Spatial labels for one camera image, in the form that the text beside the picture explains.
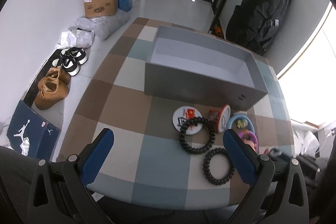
pink toy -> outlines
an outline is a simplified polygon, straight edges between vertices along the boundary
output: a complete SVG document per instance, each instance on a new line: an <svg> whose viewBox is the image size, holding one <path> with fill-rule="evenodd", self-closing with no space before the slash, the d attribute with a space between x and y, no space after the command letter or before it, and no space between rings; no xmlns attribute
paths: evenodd
<svg viewBox="0 0 336 224"><path fill-rule="evenodd" d="M238 133L239 138L241 138L242 140L250 140L254 143L254 150L257 151L258 149L258 140L257 137L249 130L246 131L241 131Z"/></svg>

light blue floor tile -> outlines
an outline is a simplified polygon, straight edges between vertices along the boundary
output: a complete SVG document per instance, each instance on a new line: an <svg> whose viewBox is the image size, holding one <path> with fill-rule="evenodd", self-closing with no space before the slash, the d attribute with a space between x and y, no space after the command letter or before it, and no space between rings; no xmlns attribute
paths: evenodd
<svg viewBox="0 0 336 224"><path fill-rule="evenodd" d="M132 203L152 208L182 210L186 195L186 189L169 189L135 183Z"/></svg>
<svg viewBox="0 0 336 224"><path fill-rule="evenodd" d="M283 153L292 156L292 146L291 145L280 145L278 147Z"/></svg>
<svg viewBox="0 0 336 224"><path fill-rule="evenodd" d="M185 201L187 210L206 210L226 207L230 200L230 188L188 190Z"/></svg>
<svg viewBox="0 0 336 224"><path fill-rule="evenodd" d="M271 104L271 109L273 113L273 118L278 120L287 121L286 112L284 110L284 104L281 98L276 98L271 95L269 97L269 102Z"/></svg>
<svg viewBox="0 0 336 224"><path fill-rule="evenodd" d="M124 202L131 202L133 182L98 173L88 189Z"/></svg>
<svg viewBox="0 0 336 224"><path fill-rule="evenodd" d="M177 140L145 135L135 182L157 187L187 189L189 165L190 155L181 149Z"/></svg>
<svg viewBox="0 0 336 224"><path fill-rule="evenodd" d="M152 52L153 46L153 42L137 39L131 48L128 57L147 61L148 55Z"/></svg>
<svg viewBox="0 0 336 224"><path fill-rule="evenodd" d="M255 62L257 64L263 78L267 77L267 78L273 79L273 75L272 75L271 70L269 69L267 64L265 64L263 62L260 62L258 60L256 60Z"/></svg>
<svg viewBox="0 0 336 224"><path fill-rule="evenodd" d="M276 85L276 82L274 81L274 79L272 78L267 78L264 77L264 81L268 90L268 94L275 97L275 98L280 98L281 99L281 95L278 89L278 86Z"/></svg>

white floor tile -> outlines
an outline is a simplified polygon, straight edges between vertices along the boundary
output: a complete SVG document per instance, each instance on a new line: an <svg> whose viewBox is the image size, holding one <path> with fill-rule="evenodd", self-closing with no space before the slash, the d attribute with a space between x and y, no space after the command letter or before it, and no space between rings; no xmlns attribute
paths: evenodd
<svg viewBox="0 0 336 224"><path fill-rule="evenodd" d="M144 60L126 57L114 84L125 88L144 91L145 85Z"/></svg>
<svg viewBox="0 0 336 224"><path fill-rule="evenodd" d="M158 29L150 26L143 27L141 33L139 34L138 38L142 40L147 40L153 42L154 37L157 33Z"/></svg>

round coaster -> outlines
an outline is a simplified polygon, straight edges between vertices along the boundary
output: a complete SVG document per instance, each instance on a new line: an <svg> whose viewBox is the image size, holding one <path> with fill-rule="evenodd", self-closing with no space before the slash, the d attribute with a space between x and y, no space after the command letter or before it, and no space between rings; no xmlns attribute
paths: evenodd
<svg viewBox="0 0 336 224"><path fill-rule="evenodd" d="M230 119L231 108L229 105L225 105L219 114L216 128L219 133L223 133L226 130L226 123Z"/></svg>
<svg viewBox="0 0 336 224"><path fill-rule="evenodd" d="M182 125L184 125L184 123L187 120L190 120L192 118L195 117L201 117L202 115L201 113L194 107L192 106L182 106L180 108L178 108L177 110L175 110L174 114L173 114L173 124L174 127L180 131ZM199 123L197 126L195 125L191 125L188 127L187 131L186 131L186 135L194 135L196 133L199 133L199 131L201 131L202 129L202 124Z"/></svg>

brown sneaker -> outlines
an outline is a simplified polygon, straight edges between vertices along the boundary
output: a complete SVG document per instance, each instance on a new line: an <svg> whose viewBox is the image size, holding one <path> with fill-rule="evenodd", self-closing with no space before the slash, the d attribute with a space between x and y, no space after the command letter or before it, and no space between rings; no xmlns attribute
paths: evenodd
<svg viewBox="0 0 336 224"><path fill-rule="evenodd" d="M35 98L35 105L38 109L46 110L57 102L63 100L69 93L69 88L59 79L43 81L41 91Z"/></svg>
<svg viewBox="0 0 336 224"><path fill-rule="evenodd" d="M68 74L66 71L64 71L61 67L57 68L50 68L46 74L45 77L43 77L37 84L37 87L39 90L42 89L43 84L47 80L61 80L64 84L68 85L70 83L70 74Z"/></svg>

